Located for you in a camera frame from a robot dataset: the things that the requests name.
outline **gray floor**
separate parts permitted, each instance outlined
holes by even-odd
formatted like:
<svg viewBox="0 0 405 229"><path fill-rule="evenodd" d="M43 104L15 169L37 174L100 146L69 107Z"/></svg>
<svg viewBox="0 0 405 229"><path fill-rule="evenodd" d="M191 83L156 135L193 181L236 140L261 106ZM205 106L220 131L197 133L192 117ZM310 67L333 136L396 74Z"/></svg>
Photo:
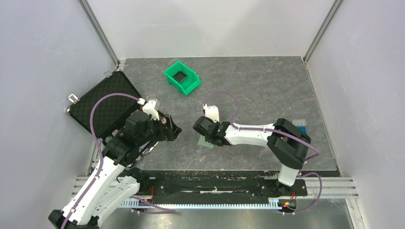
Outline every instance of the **gray floor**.
<svg viewBox="0 0 405 229"><path fill-rule="evenodd" d="M196 71L201 85L187 97L169 85L165 69L182 61ZM128 59L124 72L143 97L161 102L160 111L171 114L183 129L174 142L162 142L141 162L141 169L237 169L278 170L273 153L259 146L224 146L209 149L197 145L199 135L192 129L202 116L206 97L217 90L238 96L241 111L235 121L263 125L278 118L305 119L312 144L322 155L305 165L306 170L336 170L310 80L300 57L206 57ZM215 95L221 121L229 121L236 103L225 94Z"/></svg>
<svg viewBox="0 0 405 229"><path fill-rule="evenodd" d="M298 200L304 208L313 200ZM180 209L170 215L141 215L119 208L101 229L353 229L344 199L321 199L312 210L282 216L270 210Z"/></svg>

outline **robot end effector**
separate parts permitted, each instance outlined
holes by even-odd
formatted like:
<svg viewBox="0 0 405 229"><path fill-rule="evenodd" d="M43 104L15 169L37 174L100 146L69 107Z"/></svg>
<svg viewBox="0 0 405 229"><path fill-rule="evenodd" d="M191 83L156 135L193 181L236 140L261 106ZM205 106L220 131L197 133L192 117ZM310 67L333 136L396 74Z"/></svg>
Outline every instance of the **robot end effector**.
<svg viewBox="0 0 405 229"><path fill-rule="evenodd" d="M311 138L307 134L284 118L277 119L276 123L272 124L272 128L293 135L308 144L311 143ZM303 168L307 157L308 147L282 134L264 131L263 128L262 131L236 130L230 125L230 122L214 122L212 119L202 116L194 124L193 129L203 135L206 142L216 146L237 144L268 146L282 164L278 181L286 187L294 185L298 172Z"/></svg>

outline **green bin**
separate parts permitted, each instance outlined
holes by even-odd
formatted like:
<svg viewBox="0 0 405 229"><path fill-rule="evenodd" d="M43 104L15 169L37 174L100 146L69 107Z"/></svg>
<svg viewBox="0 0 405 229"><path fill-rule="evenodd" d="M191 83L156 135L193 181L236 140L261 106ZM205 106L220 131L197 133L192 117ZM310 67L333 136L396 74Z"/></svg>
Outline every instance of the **green bin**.
<svg viewBox="0 0 405 229"><path fill-rule="evenodd" d="M180 61L174 63L163 73L166 75L169 84L186 96L201 84L197 73Z"/></svg>

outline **black case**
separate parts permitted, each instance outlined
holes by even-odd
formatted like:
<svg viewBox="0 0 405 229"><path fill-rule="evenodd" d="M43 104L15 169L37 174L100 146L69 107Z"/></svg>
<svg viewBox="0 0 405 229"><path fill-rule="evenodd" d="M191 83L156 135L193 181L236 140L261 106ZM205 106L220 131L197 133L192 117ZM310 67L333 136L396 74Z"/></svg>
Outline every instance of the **black case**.
<svg viewBox="0 0 405 229"><path fill-rule="evenodd" d="M117 69L66 111L90 132L90 113L94 104L103 96L111 93L125 93L141 98L141 95L125 74L120 69ZM114 130L122 128L126 118L139 108L140 105L137 101L123 96L113 96L101 102L94 113L93 119L96 137L105 140Z"/></svg>

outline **wall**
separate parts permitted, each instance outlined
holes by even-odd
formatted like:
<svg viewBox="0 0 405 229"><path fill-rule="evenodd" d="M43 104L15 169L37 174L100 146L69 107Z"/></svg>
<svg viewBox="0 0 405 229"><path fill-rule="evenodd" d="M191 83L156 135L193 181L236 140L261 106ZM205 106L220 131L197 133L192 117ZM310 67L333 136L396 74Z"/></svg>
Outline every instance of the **wall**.
<svg viewBox="0 0 405 229"><path fill-rule="evenodd" d="M120 59L302 56L333 0L89 0Z"/></svg>
<svg viewBox="0 0 405 229"><path fill-rule="evenodd" d="M402 0L345 1L309 61L342 170L353 177L371 229L404 221L403 9Z"/></svg>
<svg viewBox="0 0 405 229"><path fill-rule="evenodd" d="M67 97L114 66L75 0L1 1L0 28L0 228L50 229L92 144Z"/></svg>

